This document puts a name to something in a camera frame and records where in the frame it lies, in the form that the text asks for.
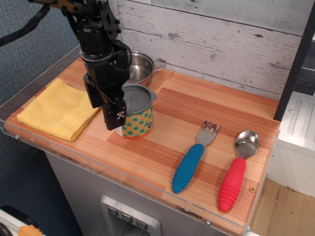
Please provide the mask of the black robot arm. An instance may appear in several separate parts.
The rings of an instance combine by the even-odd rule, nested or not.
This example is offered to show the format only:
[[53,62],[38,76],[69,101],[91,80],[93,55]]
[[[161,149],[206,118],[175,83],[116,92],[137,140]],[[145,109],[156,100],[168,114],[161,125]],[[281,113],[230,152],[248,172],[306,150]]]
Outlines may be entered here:
[[101,107],[108,130],[126,122],[122,86],[130,78],[131,49],[117,39],[120,21],[107,0],[38,0],[60,9],[80,43],[87,73],[84,83],[93,108]]

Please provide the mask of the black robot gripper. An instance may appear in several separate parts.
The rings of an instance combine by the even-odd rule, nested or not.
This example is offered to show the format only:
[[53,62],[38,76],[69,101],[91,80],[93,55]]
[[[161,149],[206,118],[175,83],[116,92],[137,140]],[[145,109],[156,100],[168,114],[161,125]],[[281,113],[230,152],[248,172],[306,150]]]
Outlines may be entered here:
[[93,108],[102,106],[104,121],[108,130],[124,126],[126,102],[123,100],[123,84],[129,80],[131,49],[126,44],[114,44],[104,55],[89,55],[83,51],[80,56],[85,62],[85,88]]

